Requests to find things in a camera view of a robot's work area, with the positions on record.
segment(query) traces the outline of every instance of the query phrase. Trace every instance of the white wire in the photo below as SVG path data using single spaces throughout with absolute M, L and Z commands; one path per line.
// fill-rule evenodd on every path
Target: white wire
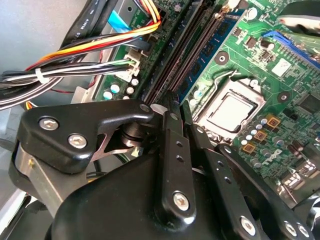
M 128 62 L 128 60 L 122 59 L 122 60 L 117 60 L 117 61 L 109 61 L 109 62 L 103 62 L 103 63 L 91 65 L 91 66 L 66 67 L 66 68 L 61 68 L 61 69 L 56 69 L 56 70 L 51 70 L 51 71 L 45 71 L 45 72 L 42 72 L 42 75 L 46 76 L 46 75 L 59 74 L 59 73 L 70 72 L 70 71 L 98 69 L 98 68 L 101 68 L 101 67 L 104 67 L 107 65 L 114 65 L 114 64 L 119 64 L 119 63 L 123 63 L 123 62 Z M 11 82 L 11 81 L 21 80 L 21 79 L 25 79 L 25 78 L 37 78 L 37 75 L 36 74 L 25 74 L 22 76 L 12 76 L 12 77 L 6 78 L 5 81 Z

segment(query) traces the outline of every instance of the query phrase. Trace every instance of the capacitor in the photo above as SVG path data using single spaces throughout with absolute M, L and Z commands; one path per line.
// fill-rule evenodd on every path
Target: capacitor
M 193 96 L 194 96 L 194 98 L 199 99 L 203 96 L 203 94 L 200 90 L 196 90 L 193 92 Z
M 270 41 L 267 41 L 267 40 L 262 40 L 260 42 L 260 47 L 264 50 L 267 50 L 267 51 L 271 51 L 275 48 L 275 44 L 273 42 L 270 42 Z
M 299 154 L 298 150 L 295 149 L 295 147 L 291 144 L 288 145 L 286 148 L 295 156 L 297 156 Z
M 133 79 L 131 80 L 131 85 L 132 85 L 132 86 L 136 87 L 136 86 L 138 86 L 138 84 L 139 84 L 139 80 L 138 80 L 138 79 L 133 78 Z
M 263 156 L 265 156 L 266 158 L 269 158 L 269 157 L 271 157 L 271 152 L 269 151 L 269 149 L 266 149 L 266 148 L 264 148 L 264 149 L 262 149 L 261 151 L 261 154 L 263 155 Z
M 285 145 L 285 141 L 279 137 L 279 136 L 275 136 L 272 138 L 272 141 L 274 142 L 274 144 L 278 147 L 282 147 L 283 145 Z
M 112 94 L 112 92 L 110 91 L 110 89 L 107 89 L 107 90 L 105 90 L 105 91 L 103 92 L 103 98 L 104 98 L 105 100 L 111 100 L 112 97 L 113 97 L 113 94 Z
M 252 124 L 255 127 L 255 129 L 257 129 L 257 130 L 260 130 L 264 127 L 259 121 L 253 121 Z
M 254 136 L 254 135 L 257 134 L 258 130 L 257 130 L 254 126 L 250 126 L 250 127 L 248 127 L 248 132 L 249 132 L 252 136 Z
M 265 116 L 262 116 L 262 115 L 258 116 L 257 120 L 262 126 L 266 125 L 267 122 L 268 122 L 268 119 Z
M 248 141 L 252 140 L 252 138 L 253 138 L 253 136 L 248 131 L 244 131 L 243 135 L 244 135 L 245 139 L 247 139 Z
M 197 105 L 197 100 L 195 100 L 193 97 L 191 97 L 190 99 L 189 99 L 189 104 L 190 104 L 190 106 L 195 106 L 195 105 Z
M 132 95 L 135 92 L 135 89 L 132 86 L 128 86 L 125 91 L 127 94 Z
M 261 162 L 259 162 L 259 160 L 257 158 L 251 159 L 250 163 L 251 163 L 252 167 L 254 167 L 256 169 L 259 169 L 262 166 Z
M 117 83 L 117 82 L 113 83 L 113 84 L 110 86 L 110 90 L 111 90 L 111 92 L 114 93 L 114 94 L 119 93 L 119 92 L 120 92 L 120 87 L 119 87 L 118 83 Z
M 255 7 L 251 7 L 245 15 L 247 20 L 253 20 L 257 17 L 258 10 Z
M 243 146 L 248 144 L 248 140 L 245 139 L 243 136 L 239 137 L 239 142 Z
M 304 150 L 304 147 L 302 146 L 302 144 L 300 142 L 298 142 L 297 140 L 293 140 L 292 143 L 291 143 L 294 148 L 296 150 L 298 150 L 299 152 L 303 151 Z

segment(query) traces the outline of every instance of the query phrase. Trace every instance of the chip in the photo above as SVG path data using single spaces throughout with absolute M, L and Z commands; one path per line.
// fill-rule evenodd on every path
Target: chip
M 312 130 L 317 130 L 318 128 L 320 128 L 320 124 L 319 123 L 314 123 L 311 127 Z
M 256 149 L 256 146 L 248 143 L 247 145 L 245 145 L 242 150 L 248 154 L 253 153 L 253 151 Z
M 307 95 L 300 102 L 299 107 L 308 112 L 309 114 L 315 114 L 320 111 L 320 99 L 312 94 Z
M 268 134 L 266 134 L 264 131 L 259 130 L 253 137 L 259 141 L 263 141 L 267 135 Z
M 272 114 L 268 114 L 266 119 L 268 120 L 266 124 L 274 129 L 281 123 L 281 121 Z
M 255 40 L 253 37 L 250 37 L 249 40 L 246 42 L 246 45 L 248 48 L 252 49 L 257 43 L 257 40 Z
M 240 28 L 237 28 L 237 29 L 234 31 L 233 34 L 234 34 L 236 37 L 239 37 L 240 34 L 241 34 L 241 32 L 242 32 L 242 30 L 241 30 Z

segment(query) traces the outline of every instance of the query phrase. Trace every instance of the green circuit board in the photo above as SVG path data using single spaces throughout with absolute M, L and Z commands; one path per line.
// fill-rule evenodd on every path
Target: green circuit board
M 258 80 L 266 104 L 253 121 L 268 116 L 269 119 L 274 117 L 279 124 L 276 127 L 267 124 L 263 126 L 261 131 L 266 134 L 265 138 L 262 141 L 253 138 L 248 142 L 254 150 L 251 147 L 249 152 L 244 151 L 244 146 L 239 142 L 239 138 L 243 137 L 243 131 L 252 126 L 251 123 L 242 130 L 232 144 L 239 148 L 240 155 L 248 164 L 252 159 L 263 163 L 255 170 L 263 178 L 268 177 L 273 180 L 280 178 L 289 168 L 294 168 L 293 166 L 299 161 L 297 156 L 287 150 L 292 140 L 302 144 L 315 143 L 317 132 L 320 132 L 319 70 L 273 39 L 267 39 L 274 44 L 272 50 L 265 50 L 259 46 L 262 35 L 268 31 L 289 32 L 277 21 L 277 17 L 283 8 L 292 2 L 294 1 L 248 1 L 248 11 L 255 9 L 256 16 L 253 19 L 244 17 L 219 49 L 228 53 L 227 63 L 220 65 L 212 60 L 202 72 L 196 82 L 197 89 L 201 91 L 201 94 L 197 94 L 201 97 L 196 98 L 196 104 L 190 107 L 195 116 L 206 101 L 219 91 L 219 88 L 215 88 L 214 79 L 225 72 L 237 70 L 241 74 L 236 76 L 237 79 Z M 281 100 L 281 95 L 284 93 L 286 99 Z M 278 143 L 282 140 L 283 145 L 276 144 L 275 140 Z M 265 162 L 268 158 L 263 154 L 265 149 L 269 154 L 273 154 L 276 150 L 280 150 L 281 153 L 272 161 Z
M 162 24 L 157 29 L 157 31 L 153 32 L 151 36 L 155 41 L 153 41 L 151 44 L 151 50 L 148 55 L 142 55 L 140 59 L 140 72 L 138 76 L 138 80 L 140 81 L 139 85 L 135 87 L 134 93 L 131 98 L 137 97 L 137 93 L 139 92 L 140 86 L 143 85 L 145 81 L 148 80 L 148 76 L 150 75 L 154 64 L 156 63 L 156 60 L 160 56 L 163 48 L 165 47 L 168 39 L 170 39 L 176 24 L 178 23 L 178 20 L 182 16 L 182 14 L 185 12 L 186 8 L 188 7 L 189 0 L 180 0 L 177 2 L 176 0 L 158 0 L 154 1 L 158 11 L 161 16 Z M 179 5 L 181 9 L 179 11 L 175 10 L 175 6 Z M 136 10 L 131 23 L 130 28 L 136 29 L 140 28 L 141 26 L 144 26 L 147 24 L 149 19 L 147 16 L 140 11 L 139 9 Z M 129 52 L 130 47 L 121 46 L 119 47 L 114 59 L 115 60 L 121 60 L 125 57 L 125 55 Z M 99 88 L 99 91 L 95 97 L 96 101 L 105 101 L 103 94 L 105 90 L 110 89 L 110 86 L 112 84 L 118 84 L 120 87 L 120 91 L 117 94 L 113 94 L 112 99 L 118 100 L 122 99 L 123 96 L 126 95 L 126 89 L 130 85 L 128 82 L 116 77 L 116 76 L 106 76 Z

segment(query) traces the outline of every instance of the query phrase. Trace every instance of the yellow wire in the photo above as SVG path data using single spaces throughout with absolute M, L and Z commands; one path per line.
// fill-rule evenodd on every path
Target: yellow wire
M 137 37 L 137 36 L 146 35 L 146 34 L 154 32 L 155 30 L 158 29 L 159 25 L 161 24 L 161 22 L 160 22 L 160 19 L 161 19 L 160 18 L 160 14 L 159 14 L 159 12 L 157 10 L 157 7 L 155 6 L 155 4 L 153 3 L 152 0 L 141 0 L 141 1 L 143 1 L 145 3 L 145 5 L 147 6 L 150 14 L 152 15 L 152 19 L 153 19 L 154 24 L 149 25 L 149 26 L 144 26 L 144 27 L 141 27 L 141 28 L 138 28 L 138 29 L 134 29 L 134 30 L 131 30 L 131 31 L 126 32 L 124 34 L 121 34 L 121 35 L 116 35 L 116 36 L 108 37 L 106 39 L 101 39 L 101 40 L 97 40 L 97 41 L 94 41 L 94 42 L 85 43 L 85 44 L 82 44 L 82 45 L 79 45 L 79 46 L 70 47 L 70 48 L 67 48 L 67 49 L 64 49 L 64 50 L 59 50 L 59 51 L 56 51 L 56 52 L 52 52 L 52 53 L 49 53 L 49 54 L 43 56 L 39 60 L 39 62 L 45 61 L 47 59 L 53 58 L 53 57 L 58 56 L 58 55 L 63 55 L 63 54 L 71 53 L 71 52 L 81 51 L 81 50 L 84 50 L 84 49 L 87 49 L 87 48 L 91 48 L 91 47 L 94 47 L 94 46 L 97 46 L 97 45 L 100 45 L 100 44 L 107 44 L 107 43 L 110 43 L 110 42 L 121 41 L 123 39 L 134 38 L 134 37 Z
M 148 0 L 142 0 L 142 1 L 143 1 L 143 2 L 145 3 L 145 5 L 148 7 L 149 12 L 150 12 L 150 14 L 151 14 L 151 16 L 152 16 L 153 22 L 156 23 L 156 22 L 157 22 L 157 17 L 156 17 L 155 11 L 153 10 L 150 2 L 149 2 Z
M 82 44 L 82 45 L 79 45 L 79 46 L 74 46 L 74 47 L 67 48 L 67 49 L 64 49 L 64 50 L 56 51 L 56 52 L 53 52 L 53 53 L 45 55 L 44 57 L 42 57 L 40 59 L 40 61 L 44 61 L 44 60 L 53 58 L 53 57 L 55 57 L 57 55 L 68 54 L 70 52 L 75 52 L 75 51 L 81 51 L 83 49 L 90 48 L 90 47 L 93 47 L 93 46 L 96 46 L 96 45 L 99 45 L 99 44 L 106 44 L 106 43 L 117 41 L 117 40 L 129 39 L 129 38 L 134 38 L 134 37 L 141 36 L 141 35 L 150 34 L 150 33 L 154 32 L 155 30 L 157 30 L 159 25 L 160 25 L 160 23 L 157 22 L 154 25 L 148 26 L 147 28 L 149 30 L 144 30 L 142 32 L 132 31 L 132 32 L 129 32 L 129 33 L 124 33 L 122 35 L 112 36 L 112 37 L 108 37 L 106 39 L 102 39 L 102 40 L 98 40 L 98 41 L 94 41 L 94 42 L 89 42 L 89 43 L 85 43 L 85 44 Z
M 156 19 L 157 19 L 157 20 L 160 20 L 161 17 L 160 17 L 160 14 L 159 14 L 158 9 L 157 9 L 156 5 L 154 4 L 154 2 L 153 2 L 152 0 L 147 0 L 147 1 L 149 1 L 151 7 L 153 8 L 153 11 L 154 11 L 154 13 L 155 13 L 155 15 L 156 15 Z

